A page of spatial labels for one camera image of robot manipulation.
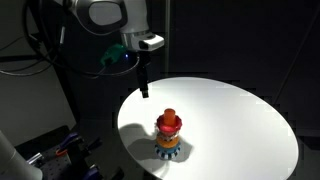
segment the white circular table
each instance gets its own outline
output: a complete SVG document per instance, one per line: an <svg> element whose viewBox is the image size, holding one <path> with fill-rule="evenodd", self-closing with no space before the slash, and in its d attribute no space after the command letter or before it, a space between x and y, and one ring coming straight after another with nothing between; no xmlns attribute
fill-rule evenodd
<svg viewBox="0 0 320 180"><path fill-rule="evenodd" d="M269 104L233 85L202 78L169 78L139 89L118 115L121 140L147 171L164 180L285 180L298 161L297 139ZM155 122L166 108L182 119L181 152L158 158Z"/></svg>

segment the white cylinder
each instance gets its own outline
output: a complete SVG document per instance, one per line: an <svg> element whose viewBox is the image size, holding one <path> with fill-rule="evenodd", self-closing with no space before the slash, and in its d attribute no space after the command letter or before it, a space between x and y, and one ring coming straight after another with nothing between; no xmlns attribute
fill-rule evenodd
<svg viewBox="0 0 320 180"><path fill-rule="evenodd" d="M42 171L29 165L0 131L0 179L41 180Z"/></svg>
<svg viewBox="0 0 320 180"><path fill-rule="evenodd" d="M124 0L128 22L121 28L121 33L136 33L149 30L147 5L145 0Z"/></svg>

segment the orange toy piece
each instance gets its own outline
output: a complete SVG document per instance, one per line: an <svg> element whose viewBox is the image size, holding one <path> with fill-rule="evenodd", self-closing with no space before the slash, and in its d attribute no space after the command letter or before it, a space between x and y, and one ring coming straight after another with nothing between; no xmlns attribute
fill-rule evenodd
<svg viewBox="0 0 320 180"><path fill-rule="evenodd" d="M176 112L173 109L166 109L164 111L164 124L167 126L176 125Z"/></svg>
<svg viewBox="0 0 320 180"><path fill-rule="evenodd" d="M172 141L165 141L161 137L157 137L157 143L163 148L173 148L179 143L179 136L172 139Z"/></svg>

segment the dark floor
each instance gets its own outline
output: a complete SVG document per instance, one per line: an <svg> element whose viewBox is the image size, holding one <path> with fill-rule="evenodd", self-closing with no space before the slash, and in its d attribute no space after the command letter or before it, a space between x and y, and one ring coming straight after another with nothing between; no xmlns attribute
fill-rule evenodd
<svg viewBox="0 0 320 180"><path fill-rule="evenodd" d="M124 180L149 180L155 179L146 175L144 170L126 152L117 134L117 128L112 128L112 121L107 120L82 120L75 128L87 140L94 140L100 136L103 146L93 152L88 158L88 163L100 166L103 175L110 175L117 167L125 173ZM320 179L320 151L311 150L299 143L299 161L295 172L289 180L319 180Z"/></svg>

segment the dark background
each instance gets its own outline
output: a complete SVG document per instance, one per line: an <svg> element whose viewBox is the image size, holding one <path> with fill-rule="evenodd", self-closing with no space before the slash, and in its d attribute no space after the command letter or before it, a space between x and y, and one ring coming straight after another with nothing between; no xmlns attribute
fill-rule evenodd
<svg viewBox="0 0 320 180"><path fill-rule="evenodd" d="M151 30L165 36L165 1L148 0L147 4ZM298 135L319 134L318 1L176 0L172 4L169 77L225 81L272 103L296 59L275 107ZM58 7L49 5L47 9L45 19L54 34L61 26L57 17L63 13ZM119 32L91 35L74 18L66 21L66 27L63 51L79 68L98 71L106 49L121 43ZM151 81L165 77L164 64L165 47L152 55L148 67ZM134 72L97 80L69 73L68 80L81 119L111 120L121 102L138 88Z"/></svg>

